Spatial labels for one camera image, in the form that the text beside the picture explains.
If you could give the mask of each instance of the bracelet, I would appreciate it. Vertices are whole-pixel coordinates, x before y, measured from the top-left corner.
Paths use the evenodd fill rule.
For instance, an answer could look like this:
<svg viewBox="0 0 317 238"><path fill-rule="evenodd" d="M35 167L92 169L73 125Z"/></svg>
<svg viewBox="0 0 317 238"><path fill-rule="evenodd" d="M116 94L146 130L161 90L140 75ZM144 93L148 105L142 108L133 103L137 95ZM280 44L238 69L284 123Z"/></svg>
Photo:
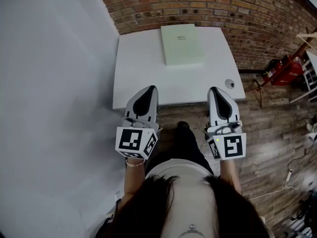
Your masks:
<svg viewBox="0 0 317 238"><path fill-rule="evenodd" d="M138 167L138 166L143 165L144 162L145 162L145 160L143 159L143 162L140 163L140 164L130 164L130 163L128 163L128 160L125 160L125 163L126 163L129 167Z"/></svg>

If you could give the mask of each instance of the black shoe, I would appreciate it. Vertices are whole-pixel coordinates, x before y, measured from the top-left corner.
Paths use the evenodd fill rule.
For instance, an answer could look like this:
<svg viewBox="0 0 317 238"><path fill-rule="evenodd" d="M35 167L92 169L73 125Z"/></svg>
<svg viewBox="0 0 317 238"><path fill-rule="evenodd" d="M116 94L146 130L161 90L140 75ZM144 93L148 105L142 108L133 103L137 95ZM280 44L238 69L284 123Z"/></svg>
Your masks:
<svg viewBox="0 0 317 238"><path fill-rule="evenodd" d="M177 124L177 128L189 128L189 124L185 121L179 121Z"/></svg>

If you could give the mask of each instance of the black pants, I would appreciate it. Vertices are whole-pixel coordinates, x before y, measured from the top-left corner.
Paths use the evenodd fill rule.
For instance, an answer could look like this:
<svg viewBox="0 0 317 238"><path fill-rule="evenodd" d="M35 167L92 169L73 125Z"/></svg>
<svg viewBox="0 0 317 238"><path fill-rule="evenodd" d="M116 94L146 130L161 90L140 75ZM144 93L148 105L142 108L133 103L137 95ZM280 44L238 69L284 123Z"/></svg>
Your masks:
<svg viewBox="0 0 317 238"><path fill-rule="evenodd" d="M208 161L200 152L195 135L190 128L178 127L176 129L173 147L168 152L158 153L152 160L150 160L145 170L145 174L147 175L152 168L170 159L183 159L195 162L213 174Z"/></svg>

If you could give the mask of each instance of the dark hair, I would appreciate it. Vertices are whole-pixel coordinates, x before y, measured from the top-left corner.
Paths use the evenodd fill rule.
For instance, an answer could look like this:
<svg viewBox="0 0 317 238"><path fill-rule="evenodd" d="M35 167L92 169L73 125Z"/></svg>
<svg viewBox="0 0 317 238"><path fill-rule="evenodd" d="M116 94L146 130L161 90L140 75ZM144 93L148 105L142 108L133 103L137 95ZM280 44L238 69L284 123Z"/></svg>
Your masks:
<svg viewBox="0 0 317 238"><path fill-rule="evenodd" d="M170 210L172 184L177 177L150 176L134 196L119 210L105 237L160 238ZM268 238L265 226L254 206L228 182L209 176L205 181L213 189L219 238Z"/></svg>

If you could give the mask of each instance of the round grey desk hole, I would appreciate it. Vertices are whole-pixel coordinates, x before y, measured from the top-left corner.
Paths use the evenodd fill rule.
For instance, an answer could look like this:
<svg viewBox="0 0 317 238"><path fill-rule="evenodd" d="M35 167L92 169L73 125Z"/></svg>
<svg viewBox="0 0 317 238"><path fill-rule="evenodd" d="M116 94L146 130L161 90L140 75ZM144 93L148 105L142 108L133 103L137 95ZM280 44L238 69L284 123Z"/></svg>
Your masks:
<svg viewBox="0 0 317 238"><path fill-rule="evenodd" d="M234 82L231 79L227 79L224 84L226 85L227 88L232 89L234 87Z"/></svg>

